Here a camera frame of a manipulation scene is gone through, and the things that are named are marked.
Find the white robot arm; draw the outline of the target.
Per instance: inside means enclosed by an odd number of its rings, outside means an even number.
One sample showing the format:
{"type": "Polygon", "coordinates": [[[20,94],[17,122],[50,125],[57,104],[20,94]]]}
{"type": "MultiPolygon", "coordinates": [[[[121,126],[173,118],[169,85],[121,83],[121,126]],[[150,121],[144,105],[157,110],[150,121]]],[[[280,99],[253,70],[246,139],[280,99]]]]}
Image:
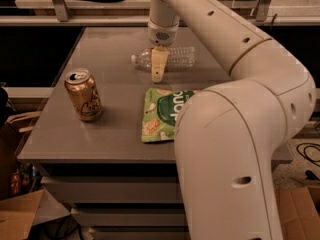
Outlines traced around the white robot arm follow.
{"type": "Polygon", "coordinates": [[[175,17],[230,77],[190,98],[176,123],[190,238],[282,240],[271,158],[313,113],[314,80],[275,39],[217,0],[151,0],[151,24],[175,17]]]}

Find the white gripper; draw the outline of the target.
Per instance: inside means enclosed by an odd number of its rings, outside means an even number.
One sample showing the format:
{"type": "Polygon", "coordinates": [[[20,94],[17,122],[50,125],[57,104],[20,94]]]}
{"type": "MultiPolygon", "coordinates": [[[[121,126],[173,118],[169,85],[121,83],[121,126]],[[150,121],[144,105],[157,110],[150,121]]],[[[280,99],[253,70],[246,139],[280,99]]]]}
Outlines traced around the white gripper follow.
{"type": "Polygon", "coordinates": [[[169,55],[166,47],[175,42],[178,28],[178,18],[169,21],[150,19],[148,22],[149,40],[154,45],[162,45],[155,47],[151,53],[151,76],[155,83],[162,81],[169,55]]]}

